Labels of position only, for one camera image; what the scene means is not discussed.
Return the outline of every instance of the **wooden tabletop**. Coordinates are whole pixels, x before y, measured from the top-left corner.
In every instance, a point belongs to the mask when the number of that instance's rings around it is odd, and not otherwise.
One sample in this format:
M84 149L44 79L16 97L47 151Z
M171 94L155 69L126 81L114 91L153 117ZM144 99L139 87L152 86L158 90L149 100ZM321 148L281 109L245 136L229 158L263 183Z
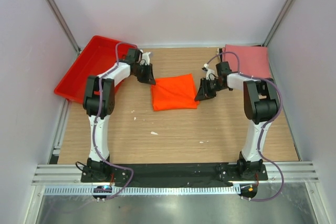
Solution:
M215 48L148 49L155 78L192 73L196 89L204 77L203 64ZM214 60L211 67L218 63ZM150 86L127 78L115 95L109 121L108 145L114 163L235 162L245 144L248 120L243 92L223 90L197 109L153 112ZM71 105L59 164L86 163L90 125L81 104ZM298 157L283 113L266 137L264 155L274 161Z

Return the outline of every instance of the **robotic arm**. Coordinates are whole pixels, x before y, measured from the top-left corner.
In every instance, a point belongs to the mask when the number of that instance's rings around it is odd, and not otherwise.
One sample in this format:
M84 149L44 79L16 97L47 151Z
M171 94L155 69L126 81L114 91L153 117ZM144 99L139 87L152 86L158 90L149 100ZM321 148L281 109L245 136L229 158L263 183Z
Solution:
M110 115L114 109L114 87L122 80L130 75L137 77L141 83L155 85L153 76L153 65L150 63L152 53L143 53L142 50L131 48L128 50L124 60L120 60L119 64L114 64L112 68L98 76L89 76L85 97L83 100L83 108L87 111L91 127L91 150L87 160L87 166L83 168L82 182L95 182L97 177L101 180L109 180L111 175L111 167L105 164L96 152L93 144L93 126L94 120L99 110L99 79L102 79L102 106L100 116L97 118L95 129L95 142L101 156L109 161L110 153L108 149L108 124Z
M218 77L215 76L214 70L206 69L206 77L201 79L195 101L214 98L216 92L223 89L239 89L244 92L244 112L250 121L246 143L239 153L236 167L241 179L254 179L254 175L259 173L263 167L263 159L259 155L257 146L261 128L274 117L280 107L277 91L266 81L250 79L232 72L227 61L218 63L216 70ZM271 123L264 128L260 141L260 152L263 151L270 125Z

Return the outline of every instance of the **gray floor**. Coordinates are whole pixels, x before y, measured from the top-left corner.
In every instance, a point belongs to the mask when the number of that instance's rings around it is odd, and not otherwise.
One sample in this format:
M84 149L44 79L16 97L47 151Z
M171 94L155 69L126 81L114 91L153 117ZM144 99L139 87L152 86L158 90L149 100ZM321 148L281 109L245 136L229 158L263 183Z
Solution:
M278 188L278 184L260 184L256 198L272 196ZM268 202L248 202L237 195L125 196L100 203L92 199L44 196L37 223L317 223L304 183L285 184L282 193Z

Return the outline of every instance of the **red box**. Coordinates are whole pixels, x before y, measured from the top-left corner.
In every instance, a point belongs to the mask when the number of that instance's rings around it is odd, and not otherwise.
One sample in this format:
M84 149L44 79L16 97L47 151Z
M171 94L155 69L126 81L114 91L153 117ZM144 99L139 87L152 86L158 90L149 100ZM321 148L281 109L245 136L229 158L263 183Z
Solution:
M69 101L83 103L88 77L90 75L96 76L101 74L115 64L117 61L115 57L115 46L119 42L120 41L114 39L93 36L83 52L57 85L54 93ZM124 58L129 48L132 48L132 46L128 44L120 44L118 46L119 59Z

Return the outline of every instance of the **white wall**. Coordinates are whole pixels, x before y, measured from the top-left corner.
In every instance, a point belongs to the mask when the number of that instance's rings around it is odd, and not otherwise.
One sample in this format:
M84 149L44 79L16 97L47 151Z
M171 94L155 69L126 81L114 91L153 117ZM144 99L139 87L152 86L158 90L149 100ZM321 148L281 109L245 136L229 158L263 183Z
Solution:
M76 41L138 46L262 43L285 0L55 0Z
M0 0L0 222L23 222L47 162L62 99L53 89L75 51L45 0Z
M303 160L312 160L336 210L336 1L296 0L269 46Z

